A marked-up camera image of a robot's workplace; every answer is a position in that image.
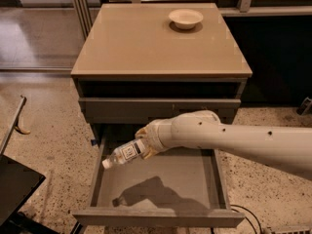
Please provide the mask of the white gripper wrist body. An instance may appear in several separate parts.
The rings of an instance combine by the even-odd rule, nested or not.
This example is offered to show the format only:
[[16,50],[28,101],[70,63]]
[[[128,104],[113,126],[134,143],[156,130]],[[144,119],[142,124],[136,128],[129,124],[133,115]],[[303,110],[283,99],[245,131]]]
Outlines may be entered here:
[[172,119],[160,119],[145,126],[149,129],[149,138],[144,140],[147,148],[152,147],[160,153],[173,147],[172,122]]

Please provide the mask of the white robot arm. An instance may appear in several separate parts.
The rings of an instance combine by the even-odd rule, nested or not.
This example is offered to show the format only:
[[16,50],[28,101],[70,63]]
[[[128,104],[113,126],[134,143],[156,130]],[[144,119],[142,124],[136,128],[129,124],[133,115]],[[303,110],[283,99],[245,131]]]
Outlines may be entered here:
[[312,129],[228,125],[210,110],[157,119],[136,132],[146,157],[171,148],[220,149],[312,180]]

